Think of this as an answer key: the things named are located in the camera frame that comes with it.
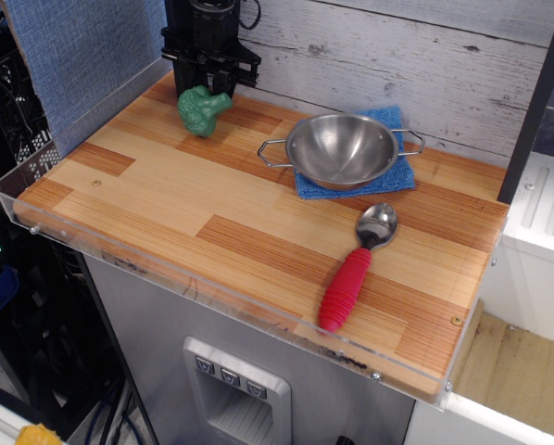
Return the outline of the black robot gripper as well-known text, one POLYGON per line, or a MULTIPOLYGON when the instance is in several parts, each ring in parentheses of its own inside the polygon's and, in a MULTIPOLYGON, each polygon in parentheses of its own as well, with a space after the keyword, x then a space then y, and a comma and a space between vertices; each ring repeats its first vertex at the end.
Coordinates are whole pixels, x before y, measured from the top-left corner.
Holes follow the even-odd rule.
POLYGON ((258 26, 261 6, 248 25, 239 1, 169 0, 165 11, 161 52, 172 63, 177 95, 204 86, 232 98, 236 85, 257 85, 261 57, 243 46, 238 35, 258 26))

